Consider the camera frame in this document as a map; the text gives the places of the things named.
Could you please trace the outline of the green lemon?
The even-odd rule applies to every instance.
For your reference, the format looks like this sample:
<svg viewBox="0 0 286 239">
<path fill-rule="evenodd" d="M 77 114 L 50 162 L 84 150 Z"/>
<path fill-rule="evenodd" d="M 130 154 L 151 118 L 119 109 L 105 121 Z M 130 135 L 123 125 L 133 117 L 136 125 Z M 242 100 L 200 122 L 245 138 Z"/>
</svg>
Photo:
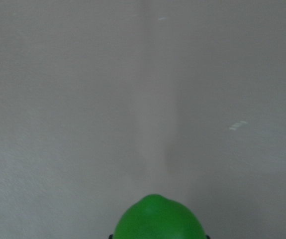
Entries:
<svg viewBox="0 0 286 239">
<path fill-rule="evenodd" d="M 194 213 L 158 194 L 145 196 L 122 215 L 111 239 L 208 239 Z"/>
</svg>

